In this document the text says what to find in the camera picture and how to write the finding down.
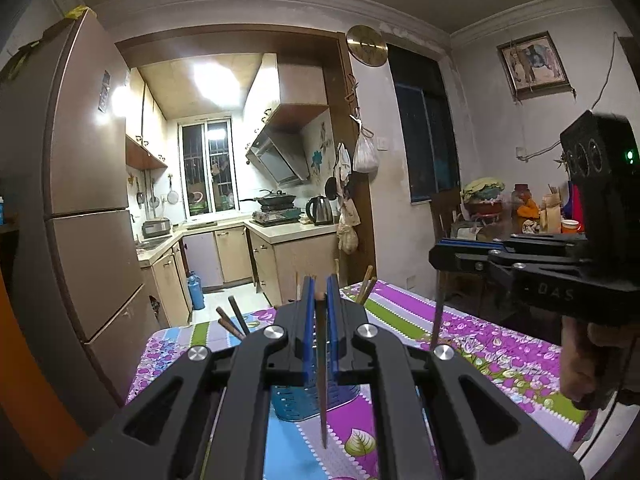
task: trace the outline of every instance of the electric kettle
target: electric kettle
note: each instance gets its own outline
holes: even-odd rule
[[[306,203],[306,215],[314,225],[330,225],[334,223],[331,203],[327,197],[322,195],[315,196]]]

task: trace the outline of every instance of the hand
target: hand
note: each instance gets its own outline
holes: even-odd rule
[[[560,391],[571,400],[581,400],[593,392],[598,381],[595,368],[598,347],[627,348],[640,335],[640,325],[609,327],[562,318],[560,354]]]
[[[588,344],[584,324],[562,316],[562,352],[560,354],[560,392],[571,400],[581,400],[594,392],[596,354]]]

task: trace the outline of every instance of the camera lens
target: camera lens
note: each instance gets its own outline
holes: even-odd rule
[[[572,175],[577,174],[578,173],[578,165],[575,162],[574,152],[572,152],[571,150],[566,150],[566,161],[569,164],[569,172]]]
[[[578,144],[577,152],[576,158],[578,159],[580,173],[587,176],[589,174],[589,161],[587,160],[587,153],[584,151],[583,145]]]
[[[596,144],[596,141],[593,139],[589,141],[589,156],[591,157],[593,169],[599,173],[602,169],[602,154],[600,153],[600,148]]]

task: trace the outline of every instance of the floral tablecloth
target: floral tablecloth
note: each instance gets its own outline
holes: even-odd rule
[[[342,293],[354,298],[357,292],[355,285],[345,288]],[[407,345],[428,347],[435,312],[432,301],[378,281],[365,307],[370,323],[391,330]],[[258,310],[244,318],[251,330],[260,330],[273,323],[275,310]],[[576,410],[559,392],[558,346],[448,307],[440,336],[562,446],[571,445],[585,413]],[[190,346],[202,344],[215,351],[238,343],[238,339],[215,322],[156,332],[146,345],[128,400]],[[363,385],[360,395],[353,401],[330,410],[327,425],[331,438],[323,449],[318,416],[303,422],[283,422],[271,409],[264,478],[375,480],[378,457],[368,386]]]

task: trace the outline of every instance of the doorway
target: doorway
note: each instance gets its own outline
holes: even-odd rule
[[[350,114],[358,104],[353,95],[347,101],[352,93],[351,61],[343,33],[281,25],[201,25],[145,34],[116,46],[132,69],[185,57],[254,52],[273,52],[281,62],[321,66],[334,142],[342,142],[353,155],[358,129]],[[376,265],[369,177],[351,173],[351,181],[361,223],[355,228],[358,249],[346,256],[342,270],[348,282],[359,280],[367,266]]]

